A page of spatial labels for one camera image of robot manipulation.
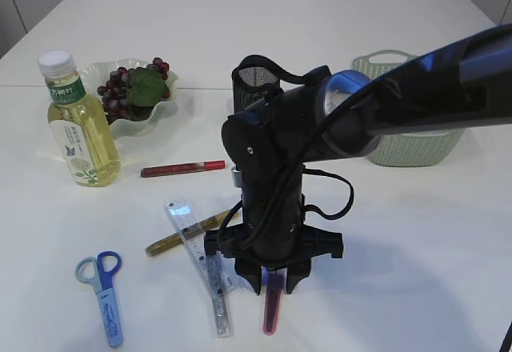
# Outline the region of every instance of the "green leaf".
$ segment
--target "green leaf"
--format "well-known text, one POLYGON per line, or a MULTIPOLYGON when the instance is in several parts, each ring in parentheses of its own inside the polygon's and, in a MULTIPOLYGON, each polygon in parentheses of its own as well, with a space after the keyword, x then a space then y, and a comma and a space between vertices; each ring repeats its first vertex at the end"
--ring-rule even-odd
POLYGON ((137 68, 132 73, 131 85, 128 103, 134 106, 155 106, 169 91, 160 73, 146 68, 137 68))

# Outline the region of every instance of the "blue scissors handle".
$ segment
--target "blue scissors handle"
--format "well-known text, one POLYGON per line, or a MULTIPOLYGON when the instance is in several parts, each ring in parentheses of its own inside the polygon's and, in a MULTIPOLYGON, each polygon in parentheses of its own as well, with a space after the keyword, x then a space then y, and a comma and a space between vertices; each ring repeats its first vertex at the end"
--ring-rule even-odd
POLYGON ((99 272, 98 272, 98 263, 96 262, 95 258, 84 258, 80 261, 79 264, 77 264, 77 267, 74 270, 74 276, 79 280, 80 282, 83 282, 84 284, 91 284, 94 288, 94 292, 97 294, 98 292, 101 292, 103 290, 102 282, 100 280, 99 272), (94 275, 92 278, 86 278, 83 276, 80 272, 82 267, 85 264, 91 263, 94 268, 94 275))
POLYGON ((121 268, 121 256, 119 256, 119 254, 116 254, 112 250, 106 250, 105 252, 101 252, 98 255, 99 278, 102 282, 104 290, 112 288, 112 276, 116 274, 119 268, 121 268), (103 266, 103 259, 108 256, 114 256, 118 260, 114 268, 112 268, 111 270, 105 270, 105 267, 103 266))

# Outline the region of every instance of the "white fruit bowl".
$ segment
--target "white fruit bowl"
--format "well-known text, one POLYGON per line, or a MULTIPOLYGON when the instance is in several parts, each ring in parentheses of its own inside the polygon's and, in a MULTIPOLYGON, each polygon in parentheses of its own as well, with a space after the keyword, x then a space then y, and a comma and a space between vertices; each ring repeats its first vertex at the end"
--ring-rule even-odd
MULTIPOLYGON (((117 60, 115 62, 95 62, 78 72, 80 73, 86 92, 101 99, 101 96, 98 95, 97 89, 99 86, 104 86, 106 84, 110 78, 110 72, 116 70, 120 66, 124 66, 127 69, 137 68, 138 66, 146 68, 148 64, 150 64, 150 62, 145 60, 124 58, 123 60, 117 60)), ((173 71, 169 71, 168 75, 169 77, 166 80, 166 84, 169 87, 170 98, 164 102, 157 103, 153 107, 151 115, 144 121, 132 122, 131 120, 125 120, 123 118, 117 119, 115 122, 110 124, 110 130, 112 131, 114 138, 119 138, 121 136, 143 136, 144 134, 148 134, 156 127, 158 120, 172 116, 176 113, 178 110, 175 101, 178 96, 178 88, 176 87, 176 80, 178 80, 178 76, 173 71)))

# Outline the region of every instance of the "plastic bottle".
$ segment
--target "plastic bottle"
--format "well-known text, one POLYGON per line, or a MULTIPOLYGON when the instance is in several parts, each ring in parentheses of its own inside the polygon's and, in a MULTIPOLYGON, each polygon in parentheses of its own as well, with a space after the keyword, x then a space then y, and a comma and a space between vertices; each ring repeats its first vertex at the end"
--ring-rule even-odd
POLYGON ((53 103, 48 123, 71 175, 81 186, 106 186, 121 162, 101 102, 86 94, 73 57, 52 50, 38 60, 53 103))

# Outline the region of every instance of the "scissors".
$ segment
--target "scissors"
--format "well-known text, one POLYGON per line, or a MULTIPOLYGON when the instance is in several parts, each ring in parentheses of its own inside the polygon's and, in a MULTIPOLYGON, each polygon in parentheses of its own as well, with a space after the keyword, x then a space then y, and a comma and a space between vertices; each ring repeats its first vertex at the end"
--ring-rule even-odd
POLYGON ((74 276, 84 284, 91 284, 98 298, 99 310, 103 316, 106 339, 110 346, 120 346, 122 343, 121 323, 119 321, 118 304, 115 301, 112 277, 121 268, 121 256, 111 250, 101 252, 96 258, 84 258, 74 270, 74 276), (111 270, 105 271, 103 259, 114 256, 117 263, 111 270), (94 268, 94 276, 86 278, 81 274, 84 265, 91 263, 94 268))

